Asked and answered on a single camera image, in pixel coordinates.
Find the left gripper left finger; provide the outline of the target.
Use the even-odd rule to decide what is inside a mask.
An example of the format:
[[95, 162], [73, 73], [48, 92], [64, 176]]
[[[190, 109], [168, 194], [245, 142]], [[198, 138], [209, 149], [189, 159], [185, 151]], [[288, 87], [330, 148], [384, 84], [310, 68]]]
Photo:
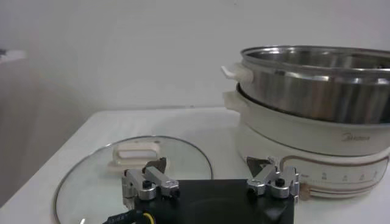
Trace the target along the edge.
[[126, 169], [122, 175], [122, 202], [134, 209], [136, 201], [152, 201], [158, 196], [169, 199], [180, 197], [179, 182], [165, 175], [165, 158], [151, 161], [142, 169]]

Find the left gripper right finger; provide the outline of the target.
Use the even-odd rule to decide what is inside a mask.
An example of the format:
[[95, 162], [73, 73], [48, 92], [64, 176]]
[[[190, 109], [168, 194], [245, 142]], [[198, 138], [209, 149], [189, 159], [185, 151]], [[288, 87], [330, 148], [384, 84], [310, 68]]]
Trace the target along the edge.
[[286, 199], [292, 196], [298, 199], [300, 192], [299, 173], [295, 167], [280, 170], [267, 159], [247, 157], [246, 164], [252, 174], [246, 182], [248, 191], [257, 197], [265, 193], [274, 198]]

